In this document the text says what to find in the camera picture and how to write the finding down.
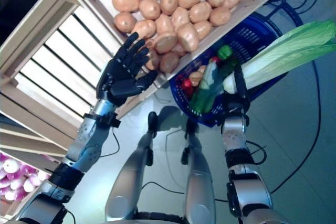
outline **green vegetable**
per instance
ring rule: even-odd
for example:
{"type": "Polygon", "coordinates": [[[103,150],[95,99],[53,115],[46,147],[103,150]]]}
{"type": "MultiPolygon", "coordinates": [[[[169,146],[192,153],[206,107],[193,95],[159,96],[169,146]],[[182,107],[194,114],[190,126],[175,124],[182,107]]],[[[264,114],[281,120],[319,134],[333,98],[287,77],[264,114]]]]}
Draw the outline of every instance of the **green vegetable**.
{"type": "MultiPolygon", "coordinates": [[[[333,21],[311,22],[284,34],[242,65],[247,89],[253,88],[302,64],[336,50],[333,21]]],[[[223,82],[224,90],[235,93],[234,75],[223,82]]]]}

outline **wooden slat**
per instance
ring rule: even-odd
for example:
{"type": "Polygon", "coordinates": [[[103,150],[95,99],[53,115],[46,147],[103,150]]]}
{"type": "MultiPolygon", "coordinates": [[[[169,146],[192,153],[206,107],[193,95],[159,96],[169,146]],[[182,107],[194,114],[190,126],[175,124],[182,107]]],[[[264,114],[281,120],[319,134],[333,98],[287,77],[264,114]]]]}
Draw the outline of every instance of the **wooden slat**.
{"type": "Polygon", "coordinates": [[[0,95],[0,110],[13,121],[23,125],[34,133],[45,137],[59,147],[67,150],[76,137],[77,128],[45,108],[24,92],[11,84],[2,87],[1,92],[16,101],[16,103],[0,95]]]}
{"type": "Polygon", "coordinates": [[[5,133],[5,134],[13,135],[13,136],[24,137],[26,139],[50,143],[49,140],[39,135],[36,135],[35,133],[31,132],[30,130],[27,130],[26,128],[13,126],[7,123],[0,123],[0,133],[5,133]]]}
{"type": "Polygon", "coordinates": [[[43,170],[47,174],[51,174],[50,171],[54,171],[58,165],[58,163],[52,162],[43,157],[42,155],[36,153],[21,152],[21,151],[9,150],[6,148],[0,148],[0,151],[37,170],[43,170]]]}
{"type": "Polygon", "coordinates": [[[55,144],[0,133],[0,147],[9,150],[64,157],[66,151],[55,144]]]}

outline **purple onion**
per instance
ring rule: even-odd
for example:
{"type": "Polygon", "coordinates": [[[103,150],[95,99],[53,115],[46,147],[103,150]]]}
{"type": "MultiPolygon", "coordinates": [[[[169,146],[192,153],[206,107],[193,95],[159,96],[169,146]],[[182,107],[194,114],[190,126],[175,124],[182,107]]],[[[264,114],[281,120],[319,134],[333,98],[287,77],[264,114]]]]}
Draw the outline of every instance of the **purple onion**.
{"type": "Polygon", "coordinates": [[[20,170],[22,171],[23,174],[28,175],[28,174],[32,174],[35,173],[36,170],[34,168],[32,168],[29,165],[22,165],[20,170]]]}
{"type": "Polygon", "coordinates": [[[9,179],[18,179],[21,178],[23,175],[22,171],[19,169],[17,172],[15,173],[7,173],[7,178],[9,179]]]}
{"type": "Polygon", "coordinates": [[[42,184],[42,181],[39,180],[37,174],[35,173],[31,174],[31,176],[29,177],[29,180],[34,186],[39,186],[40,184],[42,184]]]}
{"type": "Polygon", "coordinates": [[[0,195],[5,195],[6,192],[11,190],[10,188],[11,188],[10,186],[0,188],[0,195]]]}
{"type": "Polygon", "coordinates": [[[10,190],[8,192],[5,193],[5,198],[7,200],[14,200],[15,199],[15,191],[14,190],[10,190]]]}
{"type": "Polygon", "coordinates": [[[0,152],[0,161],[5,162],[7,159],[9,159],[9,157],[0,152]]]}
{"type": "Polygon", "coordinates": [[[4,177],[6,177],[7,173],[5,170],[1,169],[0,170],[0,179],[3,179],[4,177]]]}
{"type": "Polygon", "coordinates": [[[11,184],[12,180],[8,179],[7,177],[0,180],[0,188],[7,187],[11,184]]]}
{"type": "Polygon", "coordinates": [[[14,200],[22,200],[24,197],[27,196],[27,192],[24,190],[23,187],[17,189],[14,191],[15,194],[14,194],[14,200]]]}
{"type": "Polygon", "coordinates": [[[4,163],[3,169],[7,173],[15,173],[20,169],[20,164],[14,159],[7,159],[4,163]]]}
{"type": "Polygon", "coordinates": [[[34,191],[34,189],[36,188],[36,186],[34,186],[31,182],[30,179],[26,179],[26,181],[23,183],[23,188],[24,190],[29,193],[31,191],[34,191]]]}
{"type": "Polygon", "coordinates": [[[23,183],[25,182],[26,178],[25,177],[21,177],[21,178],[18,178],[18,179],[15,179],[15,180],[12,180],[11,182],[11,189],[12,190],[16,190],[16,189],[19,189],[20,187],[23,186],[23,183]]]}

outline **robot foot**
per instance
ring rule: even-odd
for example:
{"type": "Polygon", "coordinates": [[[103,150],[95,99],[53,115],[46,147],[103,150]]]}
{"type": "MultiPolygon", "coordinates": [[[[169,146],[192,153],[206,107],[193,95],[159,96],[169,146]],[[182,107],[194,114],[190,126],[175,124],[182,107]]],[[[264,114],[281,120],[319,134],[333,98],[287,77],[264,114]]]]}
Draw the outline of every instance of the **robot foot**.
{"type": "Polygon", "coordinates": [[[157,114],[152,111],[148,114],[148,132],[153,134],[153,138],[156,137],[156,132],[159,128],[159,122],[157,114]]]}

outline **red radish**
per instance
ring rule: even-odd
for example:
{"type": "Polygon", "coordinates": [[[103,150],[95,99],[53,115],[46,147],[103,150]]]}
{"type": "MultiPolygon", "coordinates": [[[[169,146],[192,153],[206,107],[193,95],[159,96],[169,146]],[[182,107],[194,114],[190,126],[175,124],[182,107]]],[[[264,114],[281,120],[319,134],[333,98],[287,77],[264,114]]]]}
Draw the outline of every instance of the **red radish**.
{"type": "Polygon", "coordinates": [[[182,81],[182,84],[181,84],[181,89],[182,90],[187,90],[187,89],[190,89],[192,87],[192,83],[191,83],[191,80],[189,79],[184,79],[182,81]]]}

